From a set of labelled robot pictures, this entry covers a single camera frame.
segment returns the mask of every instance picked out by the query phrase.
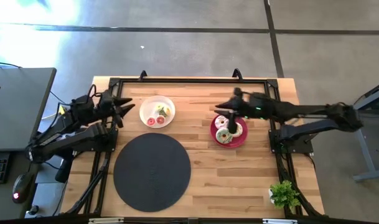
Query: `white plate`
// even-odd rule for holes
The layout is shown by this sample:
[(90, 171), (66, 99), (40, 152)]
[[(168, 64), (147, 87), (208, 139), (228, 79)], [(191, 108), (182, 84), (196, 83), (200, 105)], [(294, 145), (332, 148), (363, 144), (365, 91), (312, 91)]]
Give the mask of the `white plate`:
[[(154, 119), (157, 118), (157, 112), (155, 110), (156, 105), (165, 104), (171, 109), (171, 115), (166, 117), (166, 122), (164, 124), (155, 123), (153, 126), (147, 125), (147, 120), (152, 117)], [(168, 125), (175, 115), (175, 106), (173, 102), (165, 96), (152, 96), (149, 97), (142, 103), (141, 108), (139, 109), (139, 117), (141, 121), (150, 128), (163, 128)]]

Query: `red plate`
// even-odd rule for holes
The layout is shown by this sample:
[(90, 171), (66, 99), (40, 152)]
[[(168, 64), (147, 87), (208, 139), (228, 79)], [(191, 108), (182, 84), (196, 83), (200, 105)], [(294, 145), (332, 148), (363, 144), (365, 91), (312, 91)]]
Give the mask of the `red plate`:
[(217, 141), (217, 138), (215, 137), (215, 133), (217, 133), (218, 129), (215, 127), (214, 122), (215, 122), (215, 120), (216, 120), (216, 118), (217, 118), (218, 116), (219, 116), (219, 115), (217, 115), (217, 116), (213, 119), (213, 121), (212, 121), (212, 123), (211, 123), (211, 125), (210, 125), (210, 134), (212, 135), (212, 138), (214, 139), (214, 141), (215, 141), (217, 144), (219, 144), (220, 146), (222, 146), (222, 147), (226, 147), (226, 148), (230, 148), (230, 149), (231, 149), (231, 148), (235, 148), (235, 147), (239, 147), (239, 146), (243, 145), (243, 143), (245, 143), (245, 140), (246, 140), (246, 138), (247, 138), (247, 132), (248, 132), (248, 130), (247, 130), (247, 125), (246, 125), (245, 121), (243, 121), (241, 118), (236, 118), (235, 121), (236, 121), (237, 123), (241, 124), (241, 126), (242, 126), (242, 128), (243, 128), (243, 132), (242, 132), (242, 134), (241, 134), (239, 137), (237, 137), (237, 138), (233, 138), (231, 142), (229, 142), (229, 143), (227, 143), (227, 144), (222, 144), (222, 143), (220, 143), (219, 141)]

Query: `black desk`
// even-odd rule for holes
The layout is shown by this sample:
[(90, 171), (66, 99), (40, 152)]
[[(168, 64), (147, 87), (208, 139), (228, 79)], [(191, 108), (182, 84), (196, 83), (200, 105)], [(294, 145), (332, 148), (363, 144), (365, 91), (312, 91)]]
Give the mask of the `black desk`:
[(24, 203), (12, 201), (12, 188), (17, 176), (27, 172), (29, 167), (29, 172), (37, 175), (38, 166), (30, 165), (22, 150), (39, 128), (55, 73), (54, 68), (0, 68), (0, 86), (9, 90), (0, 91), (0, 125), (4, 124), (0, 127), (0, 149), (12, 151), (7, 181), (0, 184), (0, 220), (24, 218), (31, 206), (35, 177), (31, 195)]

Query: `computer mouse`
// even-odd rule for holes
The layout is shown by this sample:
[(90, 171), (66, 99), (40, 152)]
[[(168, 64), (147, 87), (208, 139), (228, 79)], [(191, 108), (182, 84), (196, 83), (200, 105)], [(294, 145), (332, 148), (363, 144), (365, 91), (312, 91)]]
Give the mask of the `computer mouse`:
[(33, 179), (33, 174), (21, 174), (15, 180), (14, 188), (12, 189), (12, 201), (15, 203), (23, 203), (29, 195), (30, 184)]

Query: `green plant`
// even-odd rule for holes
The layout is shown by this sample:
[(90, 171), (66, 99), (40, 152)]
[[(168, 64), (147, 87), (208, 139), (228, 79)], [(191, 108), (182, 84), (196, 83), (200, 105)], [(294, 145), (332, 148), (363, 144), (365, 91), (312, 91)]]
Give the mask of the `green plant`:
[(301, 205), (297, 199), (297, 193), (291, 188), (291, 182), (284, 180), (281, 184), (271, 185), (272, 196), (276, 208), (283, 208), (288, 205), (289, 208), (293, 208), (296, 205)]

